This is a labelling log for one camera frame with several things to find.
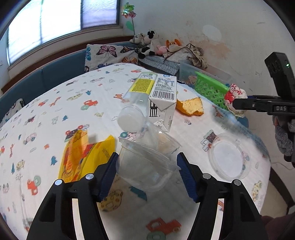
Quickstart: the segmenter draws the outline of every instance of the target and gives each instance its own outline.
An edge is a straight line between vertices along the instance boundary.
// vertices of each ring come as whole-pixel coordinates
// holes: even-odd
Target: silver bolt
[[[58,180],[56,180],[56,181],[54,182],[54,184],[55,184],[56,186],[61,185],[62,183],[63,183],[63,181],[60,180],[60,179],[58,179]]]
[[[204,173],[203,174],[203,178],[210,179],[211,178],[211,175],[209,173]]]
[[[241,183],[240,180],[237,180],[237,179],[236,179],[236,180],[234,180],[234,184],[237,185],[237,186],[240,186],[242,183]]]
[[[90,180],[90,179],[93,179],[94,178],[94,175],[92,173],[89,173],[86,175],[86,179]]]

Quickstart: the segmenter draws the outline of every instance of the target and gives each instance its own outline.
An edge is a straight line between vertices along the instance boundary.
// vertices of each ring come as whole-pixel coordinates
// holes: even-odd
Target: orange plush toy
[[[170,42],[169,40],[166,40],[166,47],[169,48],[172,45],[181,46],[181,43],[178,39],[174,39],[174,42]]]

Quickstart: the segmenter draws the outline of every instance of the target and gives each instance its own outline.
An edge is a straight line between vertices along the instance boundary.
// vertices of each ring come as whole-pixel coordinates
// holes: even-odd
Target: window
[[[9,64],[57,37],[118,23],[119,0],[31,0],[9,25]]]

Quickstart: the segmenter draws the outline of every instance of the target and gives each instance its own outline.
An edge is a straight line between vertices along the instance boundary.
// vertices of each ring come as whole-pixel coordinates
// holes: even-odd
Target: black device
[[[232,106],[237,110],[256,110],[268,115],[278,116],[279,125],[288,133],[295,149],[295,135],[288,129],[288,122],[295,118],[295,79],[290,62],[284,53],[273,52],[264,60],[272,77],[277,96],[253,95],[247,99],[236,98]],[[295,153],[284,156],[295,166]]]
[[[76,240],[72,198],[78,199],[85,240],[109,240],[96,202],[101,202],[108,194],[111,186],[106,183],[115,177],[117,159],[118,154],[113,153],[94,174],[87,174],[79,181],[64,183],[61,179],[56,180],[35,215],[27,240]],[[188,170],[181,172],[183,182],[189,196],[190,192],[195,192],[196,202],[200,203],[187,240],[211,239],[219,198],[224,198],[220,240],[268,240],[257,208],[240,180],[231,183],[217,181],[210,174],[203,174],[197,165],[190,164],[183,153],[177,156],[177,164],[181,165],[181,171]],[[195,188],[188,189],[187,173],[195,182]]]

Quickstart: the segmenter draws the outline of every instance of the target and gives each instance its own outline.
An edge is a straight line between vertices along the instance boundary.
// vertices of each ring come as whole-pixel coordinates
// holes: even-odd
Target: green basket
[[[217,106],[227,110],[224,104],[224,95],[228,92],[229,88],[206,74],[201,72],[196,72],[196,74],[198,77],[195,83],[196,92],[206,97]]]

